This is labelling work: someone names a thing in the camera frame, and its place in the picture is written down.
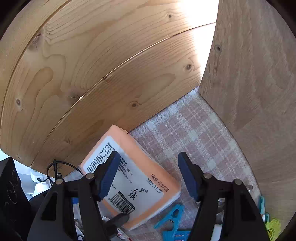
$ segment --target checkered cloth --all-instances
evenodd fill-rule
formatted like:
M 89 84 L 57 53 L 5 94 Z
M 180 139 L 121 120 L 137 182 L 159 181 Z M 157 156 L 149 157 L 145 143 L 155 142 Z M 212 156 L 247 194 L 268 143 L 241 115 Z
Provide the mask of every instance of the checkered cloth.
M 197 205 L 189 196 L 177 158 L 185 151 L 190 160 L 198 164 L 203 172 L 209 172 L 218 180 L 232 182 L 241 179 L 245 185 L 252 185 L 252 198 L 257 201 L 260 191 L 252 170 L 241 149 L 223 122 L 199 95 L 198 88 L 147 120 L 130 134 L 143 148 L 181 183 L 181 196 L 169 208 L 138 228 L 126 232 L 133 241 L 162 240 L 161 231 L 172 230 L 167 223 L 155 230 L 154 225 L 170 211 L 173 205 L 184 205 L 179 228 L 191 229 L 197 214 Z M 103 215 L 108 216 L 100 204 Z

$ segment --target black cable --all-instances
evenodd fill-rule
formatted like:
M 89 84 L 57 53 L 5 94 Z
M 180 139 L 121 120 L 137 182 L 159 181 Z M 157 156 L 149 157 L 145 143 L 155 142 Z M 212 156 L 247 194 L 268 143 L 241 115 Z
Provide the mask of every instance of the black cable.
M 78 239 L 79 237 L 82 237 L 82 240 L 84 240 L 84 236 L 82 236 L 82 235 L 77 235 L 77 239 Z
M 46 175 L 47 175 L 47 178 L 50 181 L 50 184 L 51 185 L 53 185 L 54 182 L 50 179 L 49 174 L 48 174 L 48 171 L 49 171 L 49 169 L 50 169 L 51 166 L 53 166 L 53 165 L 56 165 L 57 166 L 57 164 L 65 164 L 65 165 L 68 165 L 68 166 L 74 168 L 76 171 L 78 171 L 81 175 L 83 175 L 82 172 L 77 167 L 73 166 L 72 164 L 67 163 L 65 161 L 57 161 L 57 160 L 54 160 L 54 162 L 52 162 L 51 164 L 49 164 L 48 167 L 47 167 L 47 169 L 46 169 Z M 55 172 L 54 175 L 57 177 L 57 168 L 56 168 L 56 170 L 54 172 Z

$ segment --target blue clothespin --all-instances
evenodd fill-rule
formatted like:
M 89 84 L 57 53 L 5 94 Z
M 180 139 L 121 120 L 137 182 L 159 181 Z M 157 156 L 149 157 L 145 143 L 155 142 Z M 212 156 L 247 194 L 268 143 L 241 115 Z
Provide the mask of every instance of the blue clothespin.
M 177 231 L 175 237 L 172 236 L 172 231 L 163 232 L 163 241 L 187 241 L 190 235 L 190 230 L 188 231 Z
M 179 222 L 180 222 L 181 216 L 183 214 L 183 209 L 184 209 L 183 205 L 177 204 L 176 206 L 174 206 L 172 208 L 172 210 L 162 220 L 160 220 L 154 226 L 154 228 L 156 229 L 156 228 L 160 227 L 161 225 L 163 225 L 166 221 L 170 220 L 174 223 L 174 228 L 171 233 L 172 238 L 174 238 L 175 234 L 178 230 L 178 227 L 179 227 Z

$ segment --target blue gripper pad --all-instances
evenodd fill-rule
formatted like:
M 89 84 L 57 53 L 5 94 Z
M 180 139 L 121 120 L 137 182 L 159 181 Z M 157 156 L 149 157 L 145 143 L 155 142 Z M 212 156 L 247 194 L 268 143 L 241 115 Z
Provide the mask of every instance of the blue gripper pad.
M 186 152 L 180 152 L 178 155 L 178 166 L 183 176 L 189 195 L 195 200 L 198 199 L 198 190 L 201 185 L 202 170 L 198 165 L 193 164 Z
M 117 169 L 119 167 L 120 162 L 120 154 L 116 151 L 111 152 L 107 161 L 103 164 L 105 165 L 105 170 L 103 177 L 100 183 L 100 199 L 103 199 L 105 196 L 108 195 L 114 177 L 117 173 Z
M 163 232 L 163 241 L 186 241 L 190 235 L 189 231 L 177 231 L 175 236 L 172 238 L 172 231 Z

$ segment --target wood grain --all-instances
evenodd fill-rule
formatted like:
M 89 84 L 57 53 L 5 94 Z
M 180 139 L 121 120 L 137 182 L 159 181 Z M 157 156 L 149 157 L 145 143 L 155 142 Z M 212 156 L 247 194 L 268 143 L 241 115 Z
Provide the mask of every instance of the wood grain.
M 217 0 L 72 0 L 45 23 L 35 19 L 43 27 L 6 92 L 3 151 L 31 165 L 55 125 L 98 81 L 149 46 L 215 22 L 217 7 Z
M 26 46 L 41 25 L 63 5 L 66 0 L 32 0 L 14 18 L 0 40 L 0 114 L 2 116 L 5 93 L 11 75 Z
M 112 124 L 130 131 L 197 87 L 214 29 L 210 24 L 175 35 L 108 75 L 53 130 L 32 168 L 44 173 L 53 158 L 79 165 Z
M 296 210 L 296 39 L 265 0 L 220 0 L 200 94 L 245 154 L 266 209 Z

